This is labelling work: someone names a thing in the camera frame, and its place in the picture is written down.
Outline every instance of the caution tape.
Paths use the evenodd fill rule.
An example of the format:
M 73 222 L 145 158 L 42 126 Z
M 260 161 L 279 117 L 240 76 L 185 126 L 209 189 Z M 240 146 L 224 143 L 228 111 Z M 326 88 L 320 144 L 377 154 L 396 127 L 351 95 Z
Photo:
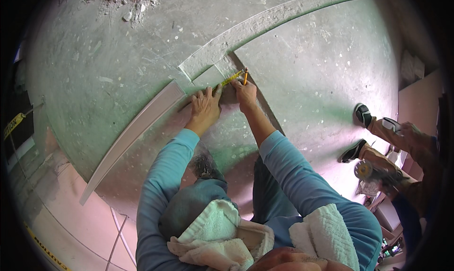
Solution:
M 14 128 L 16 128 L 16 126 L 19 125 L 19 123 L 26 117 L 25 114 L 23 113 L 20 113 L 18 115 L 16 115 L 15 118 L 13 118 L 13 120 L 11 120 L 9 123 L 8 123 L 8 126 L 4 129 L 3 131 L 3 134 L 4 134 L 4 138 L 3 140 L 6 140 L 6 137 L 8 137 L 9 134 L 11 134 L 11 131 L 14 130 Z
M 27 228 L 27 231 L 29 232 L 29 234 L 31 235 L 31 237 L 33 238 L 33 240 L 37 243 L 37 245 L 40 246 L 40 248 L 44 251 L 45 254 L 47 254 L 47 256 L 49 256 L 49 258 L 51 260 L 53 260 L 55 263 L 57 263 L 58 266 L 60 266 L 60 268 L 62 268 L 63 270 L 66 270 L 66 271 L 71 271 L 70 268 L 66 267 L 65 264 L 63 264 L 60 260 L 57 259 L 57 257 L 55 257 L 54 254 L 52 254 L 52 252 L 50 252 L 43 244 L 40 240 L 38 240 L 38 238 L 35 236 L 35 234 L 33 234 L 33 232 L 31 231 L 31 229 L 27 226 L 26 223 L 24 223 L 24 225 L 26 226 Z

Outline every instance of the pencil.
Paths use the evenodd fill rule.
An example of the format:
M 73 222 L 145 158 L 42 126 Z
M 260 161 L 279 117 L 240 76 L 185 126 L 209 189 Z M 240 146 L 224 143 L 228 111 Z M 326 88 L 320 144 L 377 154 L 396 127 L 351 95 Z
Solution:
M 246 70 L 244 71 L 244 81 L 243 81 L 244 86 L 246 86 L 246 79 L 247 79 L 247 67 L 246 67 Z

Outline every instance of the white towel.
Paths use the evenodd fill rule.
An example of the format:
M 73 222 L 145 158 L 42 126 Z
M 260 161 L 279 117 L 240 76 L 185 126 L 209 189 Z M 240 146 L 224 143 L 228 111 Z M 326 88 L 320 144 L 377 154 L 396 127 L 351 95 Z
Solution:
M 353 240 L 335 204 L 316 209 L 302 223 L 293 224 L 289 233 L 295 248 L 360 270 Z
M 245 271 L 273 248 L 267 226 L 242 220 L 226 200 L 213 200 L 179 238 L 167 242 L 182 262 L 220 271 Z
M 353 240 L 335 204 L 316 209 L 303 221 L 289 229 L 297 249 L 360 270 Z M 220 271 L 245 271 L 273 245 L 271 228 L 241 219 L 226 200 L 211 201 L 179 238 L 167 242 L 180 261 Z

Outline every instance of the circular saw blade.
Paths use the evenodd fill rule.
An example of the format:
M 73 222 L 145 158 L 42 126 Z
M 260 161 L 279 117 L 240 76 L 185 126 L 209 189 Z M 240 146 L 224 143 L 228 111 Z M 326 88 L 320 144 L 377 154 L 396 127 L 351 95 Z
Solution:
M 355 176 L 360 180 L 367 181 L 367 179 L 372 175 L 374 167 L 368 161 L 361 160 L 355 166 Z

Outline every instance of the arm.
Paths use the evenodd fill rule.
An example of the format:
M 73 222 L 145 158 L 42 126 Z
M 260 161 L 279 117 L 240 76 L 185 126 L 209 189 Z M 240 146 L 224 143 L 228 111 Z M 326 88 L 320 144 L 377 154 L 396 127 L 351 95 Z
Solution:
M 256 103 L 257 88 L 252 83 L 247 82 L 243 86 L 238 81 L 232 81 L 232 86 L 236 89 L 240 110 L 246 115 L 263 163 L 298 213 L 304 217 L 320 206 L 349 201 L 314 172 L 300 151 L 272 126 Z
M 218 118 L 222 87 L 214 97 L 208 87 L 192 97 L 192 116 L 185 128 L 157 155 L 142 186 L 137 210 L 138 270 L 198 270 L 202 267 L 180 262 L 167 248 L 167 241 L 158 229 L 158 222 L 172 197 L 179 191 L 180 181 L 200 136 Z

